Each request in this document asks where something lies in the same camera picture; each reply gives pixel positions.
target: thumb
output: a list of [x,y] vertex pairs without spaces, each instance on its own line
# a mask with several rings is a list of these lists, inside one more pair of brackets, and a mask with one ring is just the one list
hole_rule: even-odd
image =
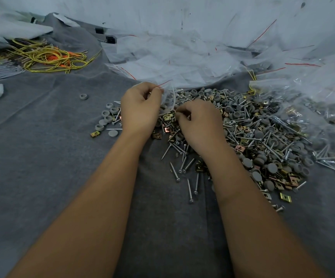
[[185,116],[183,113],[177,112],[175,113],[175,117],[178,120],[179,125],[182,128],[182,130],[184,130],[190,122],[187,116]]
[[162,91],[160,88],[154,88],[151,91],[150,97],[147,99],[149,103],[151,103],[153,106],[156,106],[160,108],[161,105],[161,96],[162,96]]

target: bare skin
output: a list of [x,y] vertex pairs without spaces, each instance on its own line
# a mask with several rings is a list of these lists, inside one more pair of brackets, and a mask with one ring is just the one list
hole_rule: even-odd
[[[139,155],[156,124],[160,103],[161,90],[154,84],[142,83],[125,93],[121,100],[123,133],[84,189],[8,278],[112,277]],[[177,109],[177,118],[188,143],[205,160],[213,177],[236,277],[325,277],[227,145],[219,111],[198,100]]]

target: work surface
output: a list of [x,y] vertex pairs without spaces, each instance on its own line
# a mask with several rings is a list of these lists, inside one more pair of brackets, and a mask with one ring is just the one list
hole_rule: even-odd
[[[46,21],[54,26],[51,42],[60,48],[87,49],[90,56],[101,49],[83,28],[66,27],[52,17]],[[105,105],[120,100],[136,82],[111,73],[105,60],[102,55],[71,74],[25,72],[0,81],[5,88],[0,98],[0,277],[68,205],[116,140],[106,133],[95,139],[89,134]],[[246,89],[247,84],[247,75],[239,74],[216,87]],[[80,100],[81,93],[89,99]],[[161,161],[166,141],[166,136],[149,140],[140,157],[115,277],[230,276],[211,182],[207,176],[201,180],[198,200],[189,205],[185,179],[176,183],[169,168],[169,161],[178,165],[181,158],[170,151]],[[311,173],[300,193],[289,193],[293,203],[280,216],[335,277],[335,172],[314,166]],[[194,182],[195,173],[187,176]],[[271,241],[272,234],[263,240]],[[264,263],[272,267],[271,261]]]

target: wall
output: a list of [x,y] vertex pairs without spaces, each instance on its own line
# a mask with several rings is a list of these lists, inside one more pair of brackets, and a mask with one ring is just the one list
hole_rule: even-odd
[[197,30],[205,40],[237,47],[247,47],[275,19],[262,40],[277,38],[285,48],[316,44],[335,32],[335,0],[0,0],[1,4],[42,15],[56,11],[134,33]]

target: forearm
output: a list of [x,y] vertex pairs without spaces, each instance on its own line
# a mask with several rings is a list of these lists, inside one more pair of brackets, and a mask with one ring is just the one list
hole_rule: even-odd
[[233,149],[205,158],[212,175],[236,277],[324,277],[259,192]]
[[144,142],[121,135],[84,189],[8,277],[112,277]]

